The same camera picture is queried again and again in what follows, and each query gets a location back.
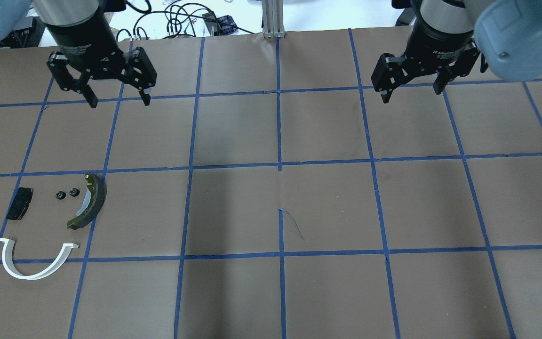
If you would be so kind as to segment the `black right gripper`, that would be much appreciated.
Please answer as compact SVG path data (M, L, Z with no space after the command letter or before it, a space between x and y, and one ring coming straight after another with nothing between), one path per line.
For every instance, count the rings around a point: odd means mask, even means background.
M426 75L437 76L433 89L441 95L456 77L469 75L479 57L472 32L446 33L428 24L414 24L403 54L381 54L371 81L385 105L395 89Z

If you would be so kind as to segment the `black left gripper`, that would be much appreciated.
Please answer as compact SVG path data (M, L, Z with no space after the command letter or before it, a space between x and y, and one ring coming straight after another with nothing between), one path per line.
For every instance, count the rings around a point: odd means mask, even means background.
M150 88L157 72L144 48L123 52L103 14L74 25L47 25L60 51L52 52L47 65L63 91L78 91L92 109L98 99L88 81L115 79L138 89L145 106L151 104Z

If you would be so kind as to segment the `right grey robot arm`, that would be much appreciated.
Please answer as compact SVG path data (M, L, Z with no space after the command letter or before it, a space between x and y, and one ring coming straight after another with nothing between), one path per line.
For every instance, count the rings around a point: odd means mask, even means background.
M207 37L196 95L372 90L388 103L415 79L441 95L481 63L505 81L542 77L542 0L407 0L413 25Z

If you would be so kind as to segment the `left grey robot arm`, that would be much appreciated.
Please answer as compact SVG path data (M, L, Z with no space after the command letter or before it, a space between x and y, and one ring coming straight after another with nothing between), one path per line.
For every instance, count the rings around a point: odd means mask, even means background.
M105 18L107 12L127 8L151 13L151 3L145 4L140 9L127 0L0 0L0 41L35 9L60 48L47 60L60 90L81 94L94 109L98 99L89 81L118 80L134 87L144 105L150 105L157 72L148 54L142 47L122 51Z

